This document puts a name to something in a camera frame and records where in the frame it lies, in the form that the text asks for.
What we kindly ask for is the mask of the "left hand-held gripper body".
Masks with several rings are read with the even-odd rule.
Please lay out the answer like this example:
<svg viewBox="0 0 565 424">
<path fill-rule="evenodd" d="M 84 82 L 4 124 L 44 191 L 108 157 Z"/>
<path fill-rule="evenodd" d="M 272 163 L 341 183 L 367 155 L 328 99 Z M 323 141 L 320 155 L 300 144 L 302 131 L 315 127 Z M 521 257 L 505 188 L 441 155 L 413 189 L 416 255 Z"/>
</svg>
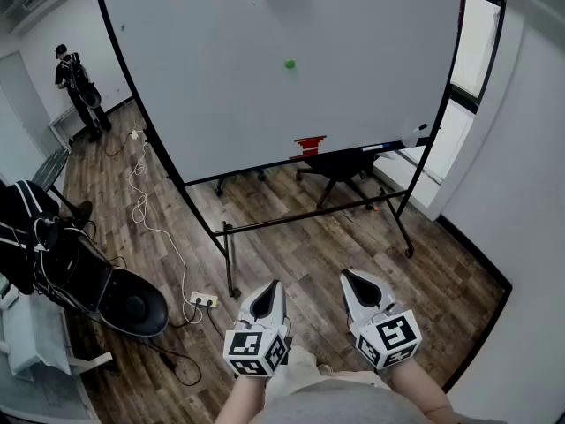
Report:
<svg viewBox="0 0 565 424">
<path fill-rule="evenodd" d="M 272 377 L 288 362 L 286 325 L 238 321 L 224 337 L 223 359 L 236 377 Z"/>
</svg>

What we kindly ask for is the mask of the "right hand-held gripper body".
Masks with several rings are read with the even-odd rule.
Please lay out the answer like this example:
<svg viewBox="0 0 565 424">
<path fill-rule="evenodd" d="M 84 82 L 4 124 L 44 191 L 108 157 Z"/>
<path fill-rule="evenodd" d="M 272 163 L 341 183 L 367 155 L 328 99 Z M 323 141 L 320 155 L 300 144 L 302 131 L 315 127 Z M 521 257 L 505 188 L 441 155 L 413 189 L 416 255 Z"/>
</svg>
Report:
<svg viewBox="0 0 565 424">
<path fill-rule="evenodd" d="M 382 370 L 411 358 L 422 336 L 411 309 L 398 314 L 376 314 L 350 325 L 355 347 L 375 370 Z"/>
</svg>

